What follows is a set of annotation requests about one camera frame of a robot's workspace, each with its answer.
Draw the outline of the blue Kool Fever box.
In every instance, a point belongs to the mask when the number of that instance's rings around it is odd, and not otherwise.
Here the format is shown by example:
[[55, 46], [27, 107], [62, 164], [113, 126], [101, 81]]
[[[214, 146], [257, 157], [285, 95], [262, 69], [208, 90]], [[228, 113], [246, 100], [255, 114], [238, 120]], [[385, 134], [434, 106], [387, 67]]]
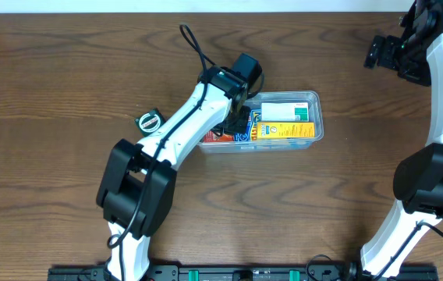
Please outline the blue Kool Fever box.
[[244, 133], [235, 133], [234, 141], [247, 142], [257, 139], [257, 123], [261, 120], [261, 110], [253, 109], [250, 111], [246, 131]]

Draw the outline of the white Panadol box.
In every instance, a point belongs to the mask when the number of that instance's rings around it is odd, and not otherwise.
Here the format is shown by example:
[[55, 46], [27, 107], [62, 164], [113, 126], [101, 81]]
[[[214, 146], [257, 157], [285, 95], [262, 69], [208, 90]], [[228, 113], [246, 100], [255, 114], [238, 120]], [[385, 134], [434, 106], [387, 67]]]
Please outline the white Panadol box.
[[307, 102], [262, 103], [261, 120], [268, 122], [308, 122]]

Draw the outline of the yellow medicine box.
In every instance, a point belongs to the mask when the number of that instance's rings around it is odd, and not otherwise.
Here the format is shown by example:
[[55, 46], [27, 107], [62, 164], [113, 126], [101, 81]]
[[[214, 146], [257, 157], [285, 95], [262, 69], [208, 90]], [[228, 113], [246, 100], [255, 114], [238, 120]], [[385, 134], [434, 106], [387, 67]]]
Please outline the yellow medicine box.
[[313, 123], [260, 122], [257, 124], [256, 138], [258, 140], [313, 137], [315, 137]]

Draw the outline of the red medicine box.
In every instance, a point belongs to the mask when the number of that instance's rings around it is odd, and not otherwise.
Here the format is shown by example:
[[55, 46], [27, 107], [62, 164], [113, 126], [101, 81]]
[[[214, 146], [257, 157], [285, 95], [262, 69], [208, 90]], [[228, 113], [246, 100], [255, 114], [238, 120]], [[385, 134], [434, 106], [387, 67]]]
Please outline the red medicine box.
[[230, 134], [219, 134], [209, 131], [203, 138], [204, 143], [214, 143], [214, 142], [233, 142], [234, 136]]

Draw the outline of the green round-logo box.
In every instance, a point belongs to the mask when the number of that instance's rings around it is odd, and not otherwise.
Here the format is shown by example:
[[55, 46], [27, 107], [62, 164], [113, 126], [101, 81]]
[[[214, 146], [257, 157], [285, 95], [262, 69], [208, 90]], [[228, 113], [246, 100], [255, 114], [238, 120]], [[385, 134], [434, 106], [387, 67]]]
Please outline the green round-logo box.
[[153, 108], [149, 112], [135, 118], [135, 125], [144, 137], [156, 132], [164, 124], [165, 118], [158, 108]]

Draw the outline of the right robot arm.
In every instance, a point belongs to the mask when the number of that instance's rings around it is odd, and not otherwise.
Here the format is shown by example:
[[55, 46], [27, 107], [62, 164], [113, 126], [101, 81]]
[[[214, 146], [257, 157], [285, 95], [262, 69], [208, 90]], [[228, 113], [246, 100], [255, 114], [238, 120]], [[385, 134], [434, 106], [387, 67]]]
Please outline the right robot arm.
[[364, 67], [394, 70], [400, 78], [431, 88], [431, 124], [421, 150], [399, 163], [395, 201], [373, 238], [360, 250], [347, 280], [436, 280], [437, 269], [405, 265], [425, 233], [443, 220], [443, 0], [416, 0], [400, 19], [402, 36], [376, 36]]

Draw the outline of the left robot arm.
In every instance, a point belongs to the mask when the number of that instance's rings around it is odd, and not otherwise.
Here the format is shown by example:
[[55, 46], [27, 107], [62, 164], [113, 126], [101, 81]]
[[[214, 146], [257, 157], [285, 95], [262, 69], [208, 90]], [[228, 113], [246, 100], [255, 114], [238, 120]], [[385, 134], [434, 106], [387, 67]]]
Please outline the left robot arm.
[[200, 74], [186, 103], [155, 132], [137, 143], [121, 139], [111, 150], [96, 196], [108, 221], [112, 255], [107, 280], [140, 280], [150, 261], [150, 239], [172, 207], [177, 171], [213, 128], [242, 133], [250, 88], [263, 77], [260, 63], [241, 54], [232, 67]]

